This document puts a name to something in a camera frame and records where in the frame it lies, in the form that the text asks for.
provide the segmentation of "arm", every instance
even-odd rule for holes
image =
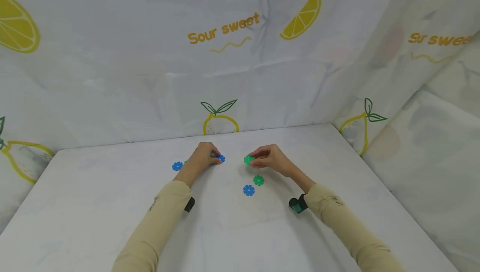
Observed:
[[[305,202],[315,216],[333,230],[362,272],[404,272],[387,246],[377,239],[347,208],[344,201],[316,184],[295,166],[277,145],[263,146],[249,155],[254,168],[271,167],[290,177],[306,193]]]
[[[155,272],[158,258],[190,200],[190,188],[209,164],[221,164],[212,143],[200,143],[177,176],[155,196],[145,217],[120,251],[112,272]]]

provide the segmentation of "white table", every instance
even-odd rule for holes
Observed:
[[[407,271],[457,271],[329,124],[60,151],[0,235],[0,271],[110,271],[153,197],[200,141],[226,161],[206,171],[160,259],[159,271],[359,271],[310,211],[288,208],[300,189],[243,157],[277,143],[314,180],[334,189],[391,246]],[[262,175],[263,186],[253,177]],[[253,196],[243,187],[252,184]]]

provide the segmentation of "beige sleeve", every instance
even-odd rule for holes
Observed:
[[[363,225],[334,191],[315,184],[304,198],[315,216],[347,247],[362,272],[404,272],[388,247]]]
[[[157,271],[158,257],[191,196],[190,188],[182,181],[164,186],[120,251],[112,272]]]

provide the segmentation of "person's left hand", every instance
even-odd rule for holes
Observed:
[[[220,155],[220,151],[211,142],[199,143],[192,156],[183,165],[182,170],[186,169],[199,174],[211,164],[221,164],[222,161],[220,159],[211,157],[212,153],[215,156]]]

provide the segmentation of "fruit pattern fabric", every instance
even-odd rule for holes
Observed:
[[[344,121],[338,130],[360,156],[363,155],[368,148],[368,123],[388,120],[386,117],[372,113],[373,102],[369,98],[364,99],[363,107],[364,111],[362,114]],[[358,139],[357,136],[362,131],[363,138]]]
[[[0,0],[0,45],[20,53],[32,53],[40,34],[32,17],[15,0]]]
[[[298,15],[296,15],[285,29],[283,29],[283,32],[280,33],[281,38],[287,40],[294,39],[307,31],[317,19],[321,5],[322,0],[308,0]]]
[[[203,135],[212,135],[215,133],[229,133],[229,132],[239,132],[239,124],[237,121],[226,115],[217,115],[219,113],[224,113],[229,110],[237,100],[226,102],[218,109],[215,109],[212,105],[207,102],[201,102],[202,106],[208,110],[209,115],[203,122]]]
[[[5,117],[0,118],[0,135],[3,132]],[[43,170],[53,158],[54,153],[44,145],[7,141],[0,137],[0,152],[3,153],[12,165],[13,170],[22,179],[34,184]]]

